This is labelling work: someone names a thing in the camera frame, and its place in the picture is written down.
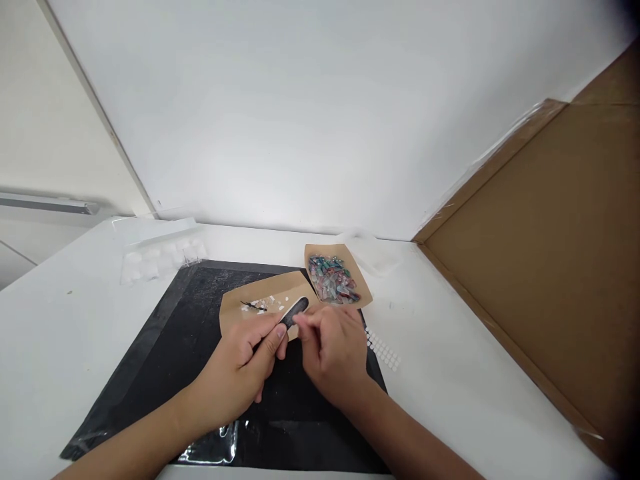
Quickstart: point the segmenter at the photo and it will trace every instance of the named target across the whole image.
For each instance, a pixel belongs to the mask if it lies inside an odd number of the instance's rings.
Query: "black cutting mat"
[[[204,261],[178,272],[60,456],[77,460],[187,386],[218,344],[225,292],[304,269]],[[386,390],[375,354],[367,371]],[[172,463],[388,473],[357,430],[313,386],[299,341],[276,361],[263,400],[194,442]]]

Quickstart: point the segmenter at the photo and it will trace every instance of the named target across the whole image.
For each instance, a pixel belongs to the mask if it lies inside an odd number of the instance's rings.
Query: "white wall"
[[[51,4],[158,208],[404,240],[634,35],[606,0]]]
[[[0,288],[108,214],[149,208],[35,0],[0,1],[0,191],[100,202],[96,217],[0,207]]]
[[[149,211],[35,0],[0,2],[0,191]]]

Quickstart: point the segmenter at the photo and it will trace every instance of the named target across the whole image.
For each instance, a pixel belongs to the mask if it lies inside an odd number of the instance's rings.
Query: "brown cardboard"
[[[275,298],[275,302],[267,307],[267,313],[284,314],[300,297],[308,298],[309,306],[320,303],[309,282],[299,271],[258,280],[223,295],[220,305],[220,332],[222,335],[224,336],[234,323],[256,316],[257,311],[254,309],[242,310],[243,301],[252,302],[268,298],[270,295]],[[287,334],[289,341],[298,338],[298,326],[292,326]]]
[[[355,262],[353,255],[349,251],[346,245],[338,243],[335,245],[311,245],[305,246],[305,266],[307,268],[307,274],[311,278],[311,272],[309,272],[309,258],[313,255],[323,255],[325,257],[338,257],[344,260],[344,266],[349,270],[351,278],[355,281],[355,292],[360,295],[360,301],[353,304],[354,307],[362,308],[370,304],[373,301],[373,296],[369,291],[367,282],[358,268],[358,264]]]
[[[496,152],[414,238],[608,463],[640,366],[639,53]]]
[[[573,105],[640,105],[640,39],[574,98]]]
[[[540,130],[546,127],[567,104],[558,100],[546,99],[539,108],[516,130],[484,165],[448,200],[447,204],[416,234],[414,242],[423,243],[458,208],[469,200],[475,192],[490,180],[521,148],[523,148]]]

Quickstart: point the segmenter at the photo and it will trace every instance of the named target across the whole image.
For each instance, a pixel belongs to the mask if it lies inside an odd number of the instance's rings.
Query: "white tabletop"
[[[330,235],[204,225],[209,258],[303,267],[306,243]],[[367,324],[402,355],[381,369],[389,394],[488,479],[601,478],[604,466],[414,244],[402,264],[363,272]],[[58,455],[171,283],[120,285],[109,221],[0,291],[0,455],[6,478],[51,477]],[[164,479],[364,478],[170,465]]]

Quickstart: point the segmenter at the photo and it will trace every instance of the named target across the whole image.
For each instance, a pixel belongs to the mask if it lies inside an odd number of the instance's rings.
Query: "hand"
[[[287,327],[280,320],[281,315],[265,314],[238,322],[222,337],[200,375],[183,390],[185,415],[202,434],[230,424],[252,401],[262,401],[275,356],[284,360],[287,351]]]
[[[367,374],[367,336],[353,307],[315,305],[293,318],[302,341],[302,364],[333,406],[358,408],[371,382]]]

